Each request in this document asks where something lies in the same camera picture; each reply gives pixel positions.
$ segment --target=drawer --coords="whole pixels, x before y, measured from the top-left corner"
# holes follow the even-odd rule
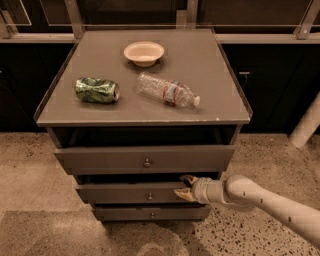
[[[180,173],[225,171],[233,152],[233,145],[75,147],[55,156],[71,175]]]
[[[184,187],[182,182],[116,183],[78,185],[76,190],[82,201],[90,204],[186,203],[173,191]]]
[[[203,220],[209,216],[210,205],[193,206],[151,206],[130,208],[96,207],[93,214],[100,221],[139,220]]]

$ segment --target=white bowl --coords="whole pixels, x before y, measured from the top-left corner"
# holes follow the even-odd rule
[[[161,45],[148,41],[136,42],[124,49],[124,56],[139,67],[152,66],[163,53],[164,49]]]

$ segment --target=speckled floor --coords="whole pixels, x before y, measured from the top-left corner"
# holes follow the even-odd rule
[[[96,221],[55,160],[47,134],[0,133],[0,255],[320,255],[259,209],[215,205],[203,222]],[[223,175],[243,174],[320,210],[320,136],[241,134]]]

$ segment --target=drawer cabinet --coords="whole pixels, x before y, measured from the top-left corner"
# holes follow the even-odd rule
[[[78,185],[76,190],[82,201],[90,204],[154,204],[185,203],[173,192],[183,187],[181,182],[114,183]]]
[[[68,174],[222,172],[232,157],[232,145],[163,147],[101,147],[56,149]]]
[[[156,67],[136,67],[123,56],[128,42],[136,41],[163,45]],[[181,109],[143,97],[135,90],[142,71],[190,86],[200,106]],[[119,101],[79,100],[74,83],[86,76],[117,82]],[[219,179],[252,115],[206,29],[86,31],[50,91],[37,123],[48,130],[57,160],[101,221],[206,218],[209,205],[178,198],[174,189],[185,187],[184,174]]]
[[[108,208],[96,207],[93,214],[100,221],[128,221],[128,220],[203,220],[210,213],[209,206],[179,206],[170,207],[135,207]]]

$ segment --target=plastic bottle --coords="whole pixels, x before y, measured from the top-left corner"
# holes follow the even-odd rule
[[[190,88],[175,80],[164,80],[147,72],[138,77],[138,90],[176,106],[197,107],[200,97],[195,96]]]

